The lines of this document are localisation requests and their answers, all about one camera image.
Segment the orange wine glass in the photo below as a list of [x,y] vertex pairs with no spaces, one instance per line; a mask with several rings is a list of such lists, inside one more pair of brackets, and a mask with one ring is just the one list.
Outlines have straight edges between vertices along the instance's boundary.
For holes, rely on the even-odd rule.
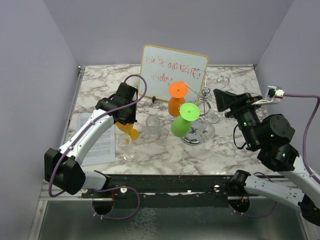
[[186,102],[185,96],[188,93],[188,87],[184,82],[176,81],[170,84],[168,92],[171,96],[168,102],[168,113],[173,117],[178,117],[180,105]]

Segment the clear wine glass back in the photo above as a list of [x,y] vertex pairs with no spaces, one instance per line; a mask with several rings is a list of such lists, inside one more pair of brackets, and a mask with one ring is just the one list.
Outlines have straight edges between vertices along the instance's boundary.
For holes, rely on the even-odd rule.
[[145,120],[146,129],[151,136],[156,136],[160,132],[160,119],[156,115],[150,115]]

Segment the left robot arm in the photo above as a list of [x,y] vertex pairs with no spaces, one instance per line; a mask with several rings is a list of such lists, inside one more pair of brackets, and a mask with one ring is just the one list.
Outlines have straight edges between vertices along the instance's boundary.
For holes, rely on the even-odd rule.
[[44,177],[49,183],[50,197],[56,197],[52,187],[74,195],[81,189],[93,190],[106,197],[111,190],[107,178],[96,171],[85,171],[82,163],[97,140],[116,122],[133,123],[137,108],[138,89],[122,82],[116,93],[100,99],[80,130],[57,150],[44,154]]

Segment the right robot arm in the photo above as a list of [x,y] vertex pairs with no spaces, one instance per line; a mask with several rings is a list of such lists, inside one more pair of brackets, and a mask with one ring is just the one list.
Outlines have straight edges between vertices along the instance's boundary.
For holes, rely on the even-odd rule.
[[254,174],[237,170],[229,182],[236,196],[259,195],[287,205],[302,214],[308,222],[320,224],[320,176],[306,161],[306,148],[300,154],[291,144],[295,129],[282,114],[273,114],[260,121],[256,110],[263,105],[277,104],[288,96],[277,86],[269,86],[265,97],[250,93],[234,94],[214,89],[217,110],[226,118],[236,119],[247,150],[258,151],[257,159],[273,172],[295,184],[289,188],[263,180]]

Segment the clear wine glass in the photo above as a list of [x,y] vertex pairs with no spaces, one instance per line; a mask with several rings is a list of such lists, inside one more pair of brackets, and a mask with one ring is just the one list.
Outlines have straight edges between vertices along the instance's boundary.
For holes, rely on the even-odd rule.
[[135,154],[133,152],[132,139],[128,134],[121,134],[117,137],[116,141],[119,152],[125,160],[133,160]]
[[198,134],[204,141],[207,141],[213,138],[216,132],[215,125],[221,124],[225,120],[225,115],[217,109],[211,109],[203,118],[204,122],[198,129]]
[[145,120],[146,129],[151,136],[156,136],[160,132],[160,119],[156,115],[150,115]]

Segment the yellow-orange wine glass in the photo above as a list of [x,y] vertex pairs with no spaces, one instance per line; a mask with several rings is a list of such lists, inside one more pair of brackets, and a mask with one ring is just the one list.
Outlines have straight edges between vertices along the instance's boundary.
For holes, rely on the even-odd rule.
[[135,141],[139,137],[139,132],[134,128],[133,123],[121,124],[120,122],[116,122],[115,125],[121,132],[129,135],[132,141]]

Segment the green wine glass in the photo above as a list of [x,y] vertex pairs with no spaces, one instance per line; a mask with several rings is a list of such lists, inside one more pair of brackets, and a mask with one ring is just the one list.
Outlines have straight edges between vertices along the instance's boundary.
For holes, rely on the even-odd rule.
[[174,136],[185,137],[192,128],[192,123],[200,116],[198,106],[191,102],[185,102],[179,107],[179,116],[171,124],[171,132]]

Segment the clear wine glass front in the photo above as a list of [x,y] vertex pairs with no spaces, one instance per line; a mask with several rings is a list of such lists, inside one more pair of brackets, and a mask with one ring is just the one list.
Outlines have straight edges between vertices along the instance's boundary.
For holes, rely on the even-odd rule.
[[119,152],[125,160],[133,160],[135,154],[133,152],[132,139],[128,134],[121,134],[117,137],[116,141]]

